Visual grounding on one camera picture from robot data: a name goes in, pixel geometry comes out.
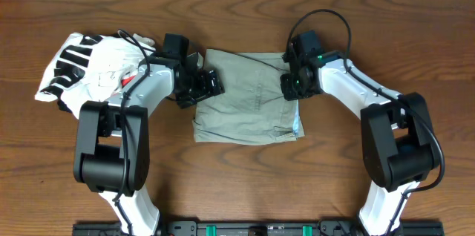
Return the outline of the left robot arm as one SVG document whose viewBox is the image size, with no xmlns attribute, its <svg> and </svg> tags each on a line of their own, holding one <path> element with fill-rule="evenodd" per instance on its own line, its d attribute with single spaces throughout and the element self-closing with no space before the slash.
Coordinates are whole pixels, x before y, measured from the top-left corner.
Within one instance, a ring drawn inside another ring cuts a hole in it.
<svg viewBox="0 0 475 236">
<path fill-rule="evenodd" d="M 188 108 L 223 93 L 215 71 L 202 68 L 192 42 L 166 34 L 163 48 L 144 55 L 137 75 L 104 102 L 80 108 L 73 175 L 107 200 L 117 223 L 80 223 L 73 235 L 165 235 L 145 181 L 150 165 L 148 119 L 169 99 Z"/>
</svg>

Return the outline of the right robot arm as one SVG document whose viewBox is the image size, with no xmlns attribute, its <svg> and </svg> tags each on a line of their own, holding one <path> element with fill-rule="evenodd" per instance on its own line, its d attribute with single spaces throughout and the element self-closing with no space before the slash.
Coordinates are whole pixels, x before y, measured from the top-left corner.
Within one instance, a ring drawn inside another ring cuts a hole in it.
<svg viewBox="0 0 475 236">
<path fill-rule="evenodd" d="M 292 37 L 281 77 L 287 100 L 329 94 L 361 123 L 370 190 L 358 218 L 365 235 L 394 235 L 409 196 L 435 168 L 443 168 L 425 99 L 387 89 L 357 69 L 340 51 L 326 52 L 314 31 Z"/>
</svg>

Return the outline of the khaki shorts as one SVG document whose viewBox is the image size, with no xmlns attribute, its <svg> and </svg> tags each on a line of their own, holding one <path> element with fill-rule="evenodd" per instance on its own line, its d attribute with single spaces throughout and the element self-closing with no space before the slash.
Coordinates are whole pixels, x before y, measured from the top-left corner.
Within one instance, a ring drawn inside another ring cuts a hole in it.
<svg viewBox="0 0 475 236">
<path fill-rule="evenodd" d="M 193 120 L 197 142 L 268 145 L 304 136 L 297 100 L 287 101 L 282 53 L 230 53 L 208 49 L 204 68 L 215 71 L 224 92 L 199 102 Z"/>
</svg>

